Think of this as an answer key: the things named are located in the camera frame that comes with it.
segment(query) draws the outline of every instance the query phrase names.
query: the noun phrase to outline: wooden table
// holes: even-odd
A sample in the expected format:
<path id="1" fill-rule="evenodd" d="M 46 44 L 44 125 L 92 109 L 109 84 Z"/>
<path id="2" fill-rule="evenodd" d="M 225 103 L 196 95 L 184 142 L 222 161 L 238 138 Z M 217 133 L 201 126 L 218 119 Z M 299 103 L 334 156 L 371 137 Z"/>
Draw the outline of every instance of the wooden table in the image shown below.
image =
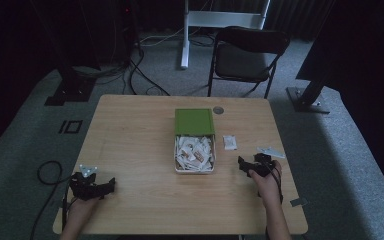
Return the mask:
<path id="1" fill-rule="evenodd" d="M 219 106 L 213 114 L 216 162 L 210 175 L 179 175 L 174 165 L 174 110 Z M 223 135 L 235 135 L 237 150 L 224 150 Z M 104 95 L 96 108 L 76 163 L 97 166 L 97 183 L 116 178 L 84 229 L 93 234 L 263 234 L 265 209 L 252 179 L 238 169 L 257 147 L 284 149 L 265 99 Z M 287 159 L 283 208 L 292 234 L 307 231 Z M 54 231 L 61 232 L 61 213 Z"/>

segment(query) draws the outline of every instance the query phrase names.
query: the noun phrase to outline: chair seat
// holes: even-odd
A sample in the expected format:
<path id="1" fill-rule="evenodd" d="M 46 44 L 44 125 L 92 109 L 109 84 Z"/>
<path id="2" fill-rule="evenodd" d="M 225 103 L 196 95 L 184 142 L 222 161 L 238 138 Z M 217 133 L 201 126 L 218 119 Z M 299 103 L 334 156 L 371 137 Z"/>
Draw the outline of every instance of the chair seat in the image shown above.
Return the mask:
<path id="1" fill-rule="evenodd" d="M 222 78 L 228 76 L 247 82 L 261 82 L 269 77 L 266 67 L 264 53 L 247 52 L 225 43 L 218 48 L 214 71 Z"/>

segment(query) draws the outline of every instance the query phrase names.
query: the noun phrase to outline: box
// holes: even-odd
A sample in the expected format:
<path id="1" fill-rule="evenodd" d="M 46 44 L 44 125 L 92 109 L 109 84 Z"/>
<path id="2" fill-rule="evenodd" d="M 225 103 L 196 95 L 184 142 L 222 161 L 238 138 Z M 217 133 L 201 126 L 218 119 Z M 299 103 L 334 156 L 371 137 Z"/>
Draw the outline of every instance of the box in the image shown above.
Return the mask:
<path id="1" fill-rule="evenodd" d="M 215 130 L 211 109 L 176 109 L 174 141 L 176 172 L 210 174 L 214 171 L 215 160 Z"/>

